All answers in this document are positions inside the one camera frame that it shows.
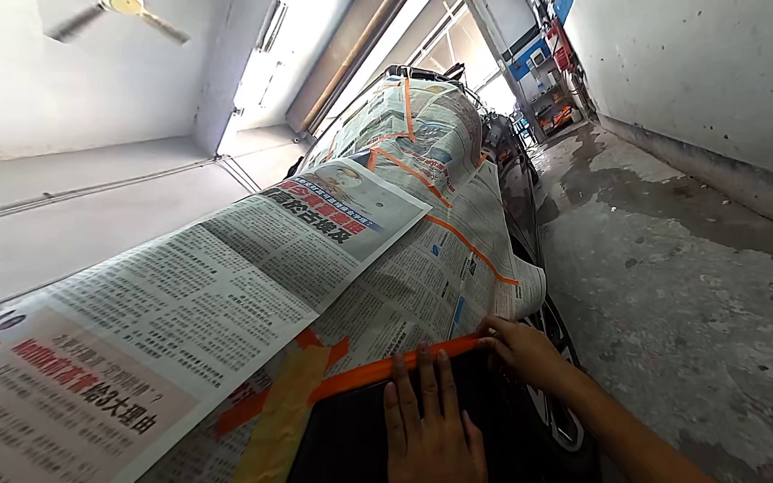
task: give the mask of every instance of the human hand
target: human hand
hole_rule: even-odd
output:
[[[497,331],[492,337],[489,329]],[[487,315],[479,326],[477,347],[493,350],[532,387],[561,394],[580,371],[565,360],[540,330]]]
[[[437,352],[442,413],[428,344],[416,347],[416,362],[425,418],[419,419],[407,366],[399,353],[392,357],[395,382],[389,382],[384,389],[390,483],[487,483],[482,432],[470,421],[467,411],[459,419],[449,357],[445,351]]]

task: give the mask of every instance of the wet floor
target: wet floor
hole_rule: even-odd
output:
[[[773,222],[591,124],[533,164],[589,374],[707,474],[773,482]]]

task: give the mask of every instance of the ceiling fan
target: ceiling fan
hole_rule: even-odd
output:
[[[102,13],[107,11],[118,12],[126,16],[142,17],[145,23],[156,28],[166,37],[178,42],[180,45],[186,44],[190,39],[189,35],[172,27],[164,19],[148,12],[145,9],[144,0],[100,0],[97,4],[84,9],[82,12],[47,31],[46,34],[59,42],[69,42],[85,27],[88,27],[93,21],[97,20]]]

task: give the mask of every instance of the yellow masking tape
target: yellow masking tape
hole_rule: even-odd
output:
[[[233,483],[285,482],[309,421],[306,400],[324,378],[328,357],[330,347],[318,346],[285,357]]]

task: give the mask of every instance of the black car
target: black car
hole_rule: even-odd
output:
[[[445,74],[391,66],[386,76],[410,75],[459,85],[463,66]],[[511,120],[482,110],[483,149],[499,168],[500,189],[514,254],[544,268],[533,187],[538,175]],[[564,358],[580,367],[577,352],[550,296],[525,318],[547,334]],[[412,381],[419,397],[418,379]],[[580,421],[556,398],[492,365],[488,354],[453,359],[459,404],[484,434],[488,481],[600,481],[597,445]],[[387,436],[383,416],[385,382],[317,403],[288,481],[386,481]]]

